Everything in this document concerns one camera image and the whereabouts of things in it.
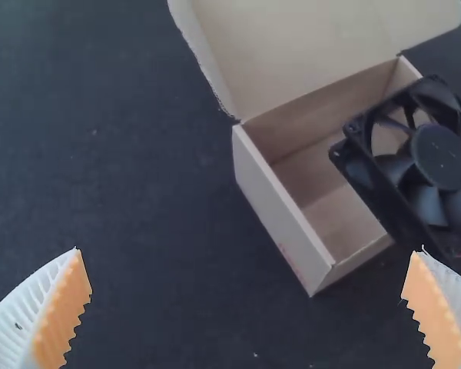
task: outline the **dark carpet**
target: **dark carpet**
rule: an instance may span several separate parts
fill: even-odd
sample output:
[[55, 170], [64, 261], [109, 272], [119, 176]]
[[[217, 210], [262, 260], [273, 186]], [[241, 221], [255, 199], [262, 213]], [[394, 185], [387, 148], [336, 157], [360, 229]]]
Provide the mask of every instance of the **dark carpet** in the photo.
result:
[[[461, 28], [406, 53], [461, 95]], [[78, 246], [68, 367], [429, 368], [392, 248], [308, 299], [164, 0], [0, 0], [0, 299]]]

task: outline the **open cardboard box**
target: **open cardboard box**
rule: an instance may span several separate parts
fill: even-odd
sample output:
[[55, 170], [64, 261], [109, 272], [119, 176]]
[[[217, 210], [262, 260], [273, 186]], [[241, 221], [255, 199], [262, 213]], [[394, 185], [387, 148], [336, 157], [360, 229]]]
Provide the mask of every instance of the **open cardboard box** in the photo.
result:
[[[343, 124], [421, 77], [396, 54], [460, 0], [168, 0], [233, 129], [237, 183], [309, 295], [389, 246], [330, 163]], [[382, 131], [379, 151], [400, 145]]]

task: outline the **box lid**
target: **box lid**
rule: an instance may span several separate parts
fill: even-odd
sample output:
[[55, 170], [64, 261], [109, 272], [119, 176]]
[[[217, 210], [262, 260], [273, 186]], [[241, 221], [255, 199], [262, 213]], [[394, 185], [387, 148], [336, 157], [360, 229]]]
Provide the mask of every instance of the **box lid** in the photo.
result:
[[222, 106], [248, 119], [461, 24], [460, 0], [168, 0]]

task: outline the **black computer fan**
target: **black computer fan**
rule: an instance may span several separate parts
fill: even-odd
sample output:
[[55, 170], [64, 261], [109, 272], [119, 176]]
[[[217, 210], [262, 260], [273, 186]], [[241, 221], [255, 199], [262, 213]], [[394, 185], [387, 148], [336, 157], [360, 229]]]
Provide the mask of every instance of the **black computer fan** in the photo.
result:
[[[404, 113], [406, 124], [390, 116]], [[419, 124], [415, 115], [425, 117]], [[373, 155], [375, 125], [402, 131], [397, 152]], [[355, 117], [330, 150], [342, 172], [399, 243], [439, 259], [461, 255], [461, 100], [436, 76], [422, 78]]]

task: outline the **fan frame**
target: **fan frame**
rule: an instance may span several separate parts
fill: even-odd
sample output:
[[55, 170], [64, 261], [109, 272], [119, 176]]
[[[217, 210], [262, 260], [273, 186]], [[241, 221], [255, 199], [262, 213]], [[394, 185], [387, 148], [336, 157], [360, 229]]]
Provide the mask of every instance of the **fan frame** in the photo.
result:
[[[425, 248], [433, 257], [455, 268], [458, 265], [455, 256], [456, 250], [461, 248], [461, 234], [437, 230], [425, 224], [374, 161], [371, 148], [376, 120], [399, 108], [418, 105], [411, 92], [420, 84], [434, 82], [447, 88], [461, 106], [461, 99], [439, 76], [423, 77], [348, 121], [343, 126], [345, 139], [330, 148], [329, 156], [397, 244], [410, 251]], [[359, 164], [363, 166], [363, 173], [368, 175], [365, 181], [359, 180], [358, 175], [352, 175], [352, 166]]]

